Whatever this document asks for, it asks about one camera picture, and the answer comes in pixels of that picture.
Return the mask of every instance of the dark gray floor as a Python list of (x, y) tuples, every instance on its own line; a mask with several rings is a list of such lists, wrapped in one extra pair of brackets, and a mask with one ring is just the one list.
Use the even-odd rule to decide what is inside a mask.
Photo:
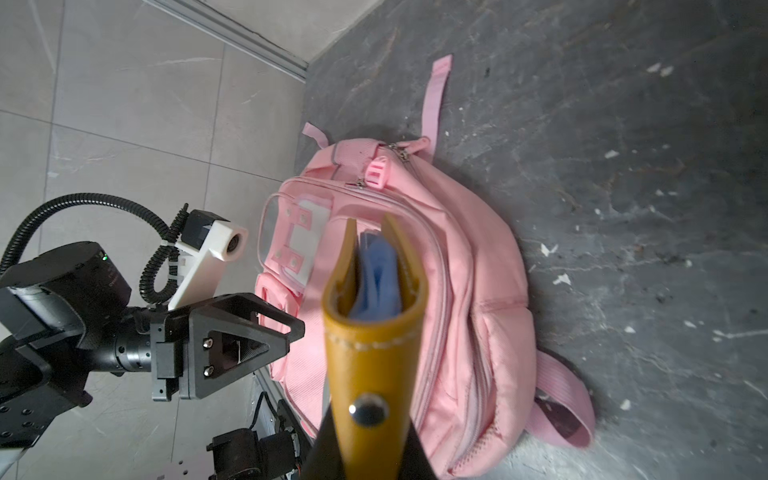
[(392, 141), (454, 54), (437, 164), (512, 226), (539, 344), (598, 414), (590, 450), (524, 438), (487, 478), (768, 475), (766, 23), (760, 0), (387, 0), (312, 65), (306, 120)]

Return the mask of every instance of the gray tile floor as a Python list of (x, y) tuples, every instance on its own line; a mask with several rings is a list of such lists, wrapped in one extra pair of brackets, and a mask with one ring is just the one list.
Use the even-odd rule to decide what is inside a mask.
[[(0, 11), (0, 245), (62, 194), (120, 195), (166, 221), (189, 203), (251, 231), (220, 285), (251, 291), (262, 207), (293, 171), (303, 85), (140, 0), (0, 0)], [(77, 240), (101, 243), (134, 291), (157, 246), (132, 216), (79, 207), (25, 255)], [(91, 374), (93, 403), (56, 418), (3, 479), (147, 478), (250, 421), (250, 377), (198, 402), (152, 402), (149, 381)]]

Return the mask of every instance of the pink backpack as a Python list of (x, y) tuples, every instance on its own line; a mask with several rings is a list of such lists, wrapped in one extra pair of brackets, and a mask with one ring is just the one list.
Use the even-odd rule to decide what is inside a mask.
[[(259, 247), (264, 273), (256, 284), (257, 295), (306, 324), (304, 338), (270, 372), (314, 436), (326, 378), (320, 296), (346, 219), (354, 217), (360, 230), (369, 230), (379, 228), (384, 213), (398, 217), (429, 278), (411, 417), (440, 478), (487, 472), (523, 429), (554, 445), (582, 448), (594, 433), (584, 385), (536, 350), (525, 269), (509, 226), (432, 166), (451, 63), (449, 55), (432, 67), (418, 140), (359, 138), (329, 146), (323, 132), (306, 124), (303, 133), (321, 150), (265, 207)], [(285, 328), (270, 319), (260, 322)], [(554, 426), (569, 422), (568, 432)]]

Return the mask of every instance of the backpack handle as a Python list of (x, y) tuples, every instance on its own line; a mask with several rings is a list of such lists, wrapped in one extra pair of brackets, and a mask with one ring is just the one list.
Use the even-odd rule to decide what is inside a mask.
[(424, 106), (422, 108), (422, 137), (429, 139), (429, 146), (423, 151), (424, 160), (432, 163), (437, 147), (438, 125), (440, 120), (440, 105), (442, 105), (442, 92), (448, 81), (448, 74), (453, 66), (453, 55), (446, 55), (432, 64), (432, 75), (429, 77), (427, 91), (424, 93)]

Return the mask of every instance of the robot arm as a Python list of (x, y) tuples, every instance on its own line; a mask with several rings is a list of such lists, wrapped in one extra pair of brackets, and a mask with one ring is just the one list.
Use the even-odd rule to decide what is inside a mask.
[[(167, 305), (127, 307), (131, 288), (95, 242), (7, 267), (0, 277), (0, 323), (11, 333), (0, 343), (0, 464), (34, 446), (57, 415), (91, 402), (89, 372), (151, 374), (147, 394), (155, 401), (176, 392), (202, 399), (285, 356), (303, 337), (300, 320), (252, 293), (213, 297), (226, 264), (244, 251), (247, 230), (200, 210), (182, 224), (174, 244), (181, 255), (172, 261), (184, 279)], [(258, 315), (290, 331), (262, 327)]]

